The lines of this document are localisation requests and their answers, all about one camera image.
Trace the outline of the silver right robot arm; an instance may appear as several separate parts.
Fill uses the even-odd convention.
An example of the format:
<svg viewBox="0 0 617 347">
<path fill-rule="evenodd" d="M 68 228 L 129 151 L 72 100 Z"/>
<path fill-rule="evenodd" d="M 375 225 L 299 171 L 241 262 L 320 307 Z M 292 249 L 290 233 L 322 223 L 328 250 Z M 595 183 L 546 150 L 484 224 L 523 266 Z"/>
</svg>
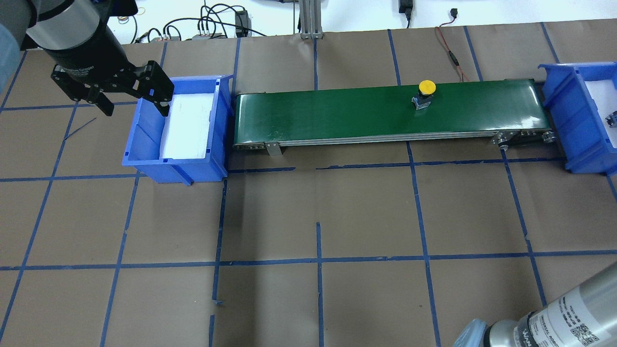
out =
<svg viewBox="0 0 617 347">
<path fill-rule="evenodd" d="M 520 320 L 474 319 L 455 347 L 615 347 L 617 265 L 604 268 Z"/>
</svg>

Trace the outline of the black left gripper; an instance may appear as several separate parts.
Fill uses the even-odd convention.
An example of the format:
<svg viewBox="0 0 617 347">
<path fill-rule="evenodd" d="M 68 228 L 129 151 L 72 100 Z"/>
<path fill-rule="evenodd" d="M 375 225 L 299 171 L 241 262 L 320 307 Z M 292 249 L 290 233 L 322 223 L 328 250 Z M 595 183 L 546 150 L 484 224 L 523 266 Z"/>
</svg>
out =
<svg viewBox="0 0 617 347">
<path fill-rule="evenodd" d="M 68 48 L 51 49 L 55 66 L 51 75 L 57 86 L 73 101 L 94 104 L 105 116 L 114 114 L 114 103 L 104 93 L 126 93 L 150 101 L 167 117 L 174 83 L 156 61 L 137 67 L 108 26 L 99 22 L 89 37 Z"/>
</svg>

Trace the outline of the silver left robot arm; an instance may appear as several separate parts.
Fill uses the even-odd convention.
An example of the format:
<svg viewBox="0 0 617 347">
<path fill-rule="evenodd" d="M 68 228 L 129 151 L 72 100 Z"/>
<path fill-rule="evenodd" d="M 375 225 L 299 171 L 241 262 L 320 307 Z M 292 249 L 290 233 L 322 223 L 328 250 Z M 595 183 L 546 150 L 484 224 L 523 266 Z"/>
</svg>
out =
<svg viewBox="0 0 617 347">
<path fill-rule="evenodd" d="M 174 84 L 156 61 L 135 66 L 108 27 L 110 17 L 137 13 L 134 0 L 3 0 L 1 85 L 17 71 L 29 37 L 55 66 L 51 79 L 73 101 L 86 101 L 112 116 L 107 93 L 125 93 L 152 103 L 167 117 Z"/>
</svg>

